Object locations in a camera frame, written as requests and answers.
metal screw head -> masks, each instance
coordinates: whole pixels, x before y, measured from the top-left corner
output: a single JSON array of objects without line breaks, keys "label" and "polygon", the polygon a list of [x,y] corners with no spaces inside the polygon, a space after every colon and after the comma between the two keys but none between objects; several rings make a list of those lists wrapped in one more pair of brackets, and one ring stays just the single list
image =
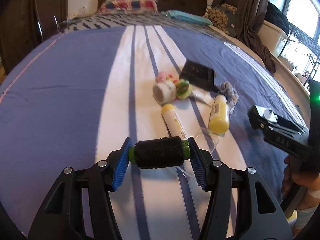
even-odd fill
[{"label": "metal screw head", "polygon": [[257,171],[256,171],[255,168],[250,167],[250,168],[248,168],[248,172],[249,172],[250,174],[255,174]]},{"label": "metal screw head", "polygon": [[218,160],[213,161],[212,164],[216,167],[220,167],[222,165],[221,161]]},{"label": "metal screw head", "polygon": [[64,172],[65,174],[69,174],[69,173],[71,173],[71,171],[72,171],[72,168],[70,168],[70,167],[66,167],[66,168],[63,170],[63,172]]},{"label": "metal screw head", "polygon": [[99,161],[98,162],[98,166],[99,167],[104,167],[104,166],[106,166],[107,165],[107,162],[106,161]]}]

wardrobe door handle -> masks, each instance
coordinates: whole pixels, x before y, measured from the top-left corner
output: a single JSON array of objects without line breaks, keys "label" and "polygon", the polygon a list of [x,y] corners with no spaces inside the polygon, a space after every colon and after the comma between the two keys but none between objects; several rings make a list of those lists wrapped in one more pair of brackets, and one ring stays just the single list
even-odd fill
[{"label": "wardrobe door handle", "polygon": [[53,14],[53,17],[54,17],[54,21],[55,21],[55,23],[56,23],[56,26],[57,26],[57,30],[59,29],[59,26],[58,26],[58,22],[57,22],[57,18],[56,18],[56,15],[55,14]]},{"label": "wardrobe door handle", "polygon": [[39,21],[37,21],[37,23],[38,23],[39,31],[40,31],[40,34],[41,34],[41,42],[43,42],[43,34],[42,34],[41,24],[40,24]]}]

patterned cushion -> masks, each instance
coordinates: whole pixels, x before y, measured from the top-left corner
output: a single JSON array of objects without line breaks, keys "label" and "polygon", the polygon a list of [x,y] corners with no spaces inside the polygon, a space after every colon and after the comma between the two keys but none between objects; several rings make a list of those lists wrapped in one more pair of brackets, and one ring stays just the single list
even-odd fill
[{"label": "patterned cushion", "polygon": [[151,14],[158,15],[158,0],[106,0],[97,11],[106,14]]},{"label": "patterned cushion", "polygon": [[235,37],[236,12],[236,7],[224,3],[214,8],[207,6],[206,13],[203,17],[208,18],[215,27],[224,31],[226,35]]}]

checkered pillow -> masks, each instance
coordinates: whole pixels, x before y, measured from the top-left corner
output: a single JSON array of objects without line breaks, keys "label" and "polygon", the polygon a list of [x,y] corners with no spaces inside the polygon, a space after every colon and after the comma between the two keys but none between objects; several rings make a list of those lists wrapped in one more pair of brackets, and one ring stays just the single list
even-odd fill
[{"label": "checkered pillow", "polygon": [[158,15],[158,0],[106,0],[97,11],[106,14],[151,14]]}]

blue bedsheet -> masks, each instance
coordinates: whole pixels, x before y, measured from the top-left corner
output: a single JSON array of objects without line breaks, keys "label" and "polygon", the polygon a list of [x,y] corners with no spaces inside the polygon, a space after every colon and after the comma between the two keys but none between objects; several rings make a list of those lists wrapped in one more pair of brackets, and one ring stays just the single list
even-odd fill
[{"label": "blue bedsheet", "polygon": [[[213,68],[216,84],[239,93],[230,130],[213,157],[231,168],[255,167],[276,198],[286,153],[263,141],[247,111],[269,106],[289,120],[304,121],[283,89],[238,47],[173,27],[128,26],[57,34],[20,62],[0,87],[0,201],[28,234],[51,185],[67,166],[89,168],[133,142],[168,136],[161,107],[152,97],[159,71],[178,76],[190,59]],[[207,126],[210,109],[194,100],[175,101],[189,136]],[[206,141],[200,142],[206,149]],[[185,170],[192,173],[189,161]],[[84,192],[86,232],[92,235]],[[126,239],[193,239],[200,234],[210,193],[176,168],[140,170],[129,165],[111,194]],[[236,194],[231,207],[235,226]]]}]

